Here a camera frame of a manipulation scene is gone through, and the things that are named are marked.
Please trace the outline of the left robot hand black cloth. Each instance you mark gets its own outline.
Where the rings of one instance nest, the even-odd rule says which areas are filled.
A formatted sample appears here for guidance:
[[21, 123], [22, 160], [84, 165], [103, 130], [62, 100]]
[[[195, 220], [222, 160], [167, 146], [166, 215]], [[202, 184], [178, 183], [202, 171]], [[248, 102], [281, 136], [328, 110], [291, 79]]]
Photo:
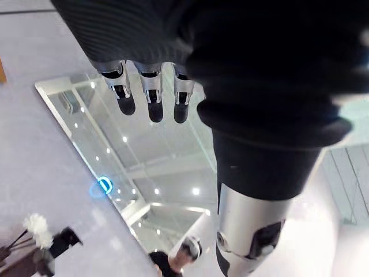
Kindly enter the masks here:
[[92, 65], [149, 78], [172, 62], [202, 85], [217, 160], [216, 257], [248, 276], [276, 248], [292, 200], [368, 92], [367, 1], [54, 1]]

